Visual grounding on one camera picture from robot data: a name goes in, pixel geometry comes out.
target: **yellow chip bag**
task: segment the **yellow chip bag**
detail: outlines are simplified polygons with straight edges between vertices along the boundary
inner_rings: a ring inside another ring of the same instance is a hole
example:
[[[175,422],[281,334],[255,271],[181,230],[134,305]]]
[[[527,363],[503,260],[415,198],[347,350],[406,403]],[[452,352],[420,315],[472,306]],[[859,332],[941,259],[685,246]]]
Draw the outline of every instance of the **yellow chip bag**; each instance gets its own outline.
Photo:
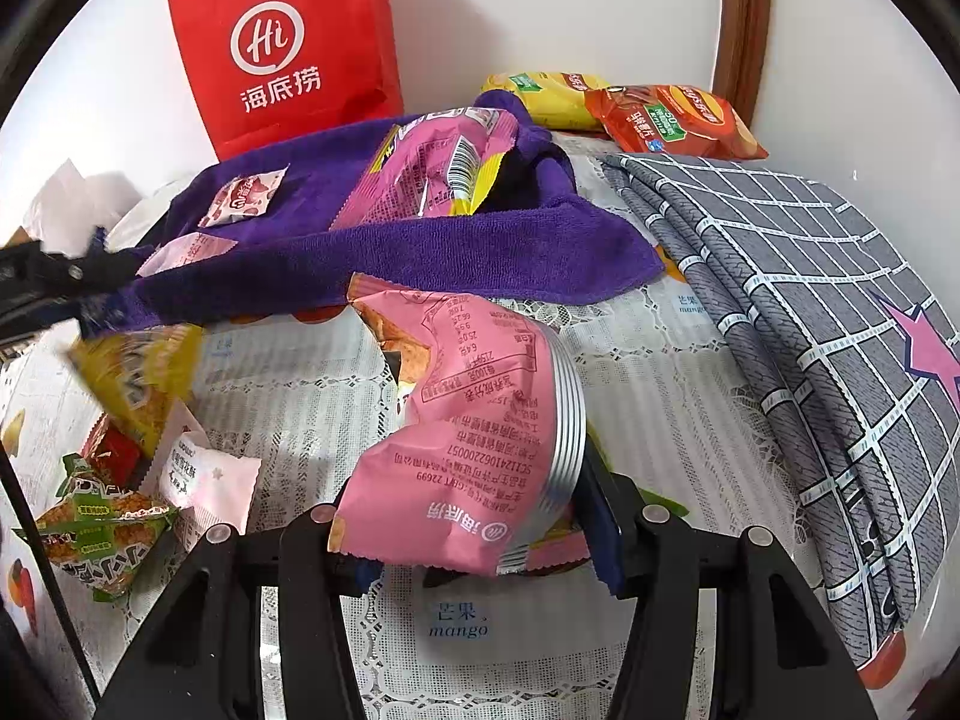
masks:
[[[76,341],[66,356],[120,432],[154,456],[174,398],[188,400],[203,330],[155,327]]]
[[[609,85],[600,76],[580,73],[504,73],[488,77],[480,91],[506,89],[514,93],[523,101],[534,124],[547,129],[603,130],[603,124],[587,111],[584,92]]]

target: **black cable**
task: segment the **black cable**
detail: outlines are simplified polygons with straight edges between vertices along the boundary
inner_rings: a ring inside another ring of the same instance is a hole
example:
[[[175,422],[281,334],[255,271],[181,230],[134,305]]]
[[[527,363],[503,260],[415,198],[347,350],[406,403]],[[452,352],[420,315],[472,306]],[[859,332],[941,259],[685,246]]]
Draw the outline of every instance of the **black cable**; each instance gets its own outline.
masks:
[[[85,654],[83,654],[83,647],[80,646],[80,637],[77,635],[77,629],[73,627],[73,620],[70,619],[70,613],[66,608],[64,594],[61,593],[59,584],[56,583],[54,570],[50,565],[50,561],[47,560],[45,552],[43,552],[43,543],[40,541],[40,532],[37,531],[34,516],[30,512],[30,506],[27,504],[23,490],[20,488],[20,483],[16,478],[16,473],[13,471],[10,458],[7,457],[7,452],[3,449],[2,445],[0,445],[0,483],[3,484],[7,498],[10,500],[11,506],[13,506],[13,512],[16,514],[16,518],[20,521],[20,526],[27,536],[30,551],[34,553],[34,560],[37,562],[37,568],[40,569],[43,584],[47,589],[50,600],[53,602],[56,619],[59,620],[61,628],[64,629],[64,635],[66,636],[67,643],[70,645],[70,649],[73,651],[74,659],[80,667],[80,675],[83,676],[86,689],[90,694],[90,698],[93,699],[93,703],[97,704],[100,700],[100,690],[97,688],[96,680],[93,679],[90,664],[86,660]]]

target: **gray checkered cloth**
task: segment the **gray checkered cloth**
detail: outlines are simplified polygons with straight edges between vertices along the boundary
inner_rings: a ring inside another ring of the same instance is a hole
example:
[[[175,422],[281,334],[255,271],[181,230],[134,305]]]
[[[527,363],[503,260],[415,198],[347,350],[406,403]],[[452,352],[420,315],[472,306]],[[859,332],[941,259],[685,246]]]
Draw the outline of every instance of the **gray checkered cloth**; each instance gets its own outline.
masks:
[[[913,613],[956,528],[956,329],[823,184],[663,154],[605,163],[754,388],[800,490],[830,616],[864,664]],[[923,350],[939,348],[918,358],[911,322],[928,322]],[[949,375],[929,370],[934,358]]]

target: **haidilao bag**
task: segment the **haidilao bag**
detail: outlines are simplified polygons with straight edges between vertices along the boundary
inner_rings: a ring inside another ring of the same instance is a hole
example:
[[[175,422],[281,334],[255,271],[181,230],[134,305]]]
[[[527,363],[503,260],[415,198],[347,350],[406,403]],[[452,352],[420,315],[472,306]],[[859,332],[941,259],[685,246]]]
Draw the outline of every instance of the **haidilao bag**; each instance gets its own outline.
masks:
[[[169,0],[221,160],[403,111],[389,0]]]

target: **star with purple outline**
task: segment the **star with purple outline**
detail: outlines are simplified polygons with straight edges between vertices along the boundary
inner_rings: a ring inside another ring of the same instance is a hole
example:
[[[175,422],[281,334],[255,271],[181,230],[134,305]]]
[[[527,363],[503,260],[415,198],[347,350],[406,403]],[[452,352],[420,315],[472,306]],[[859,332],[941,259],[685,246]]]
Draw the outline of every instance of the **star with purple outline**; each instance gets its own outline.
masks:
[[[947,391],[947,397],[957,415],[960,415],[960,361],[940,337],[920,305],[909,314],[885,298],[875,295],[877,302],[906,333],[904,370],[915,376],[937,379]]]

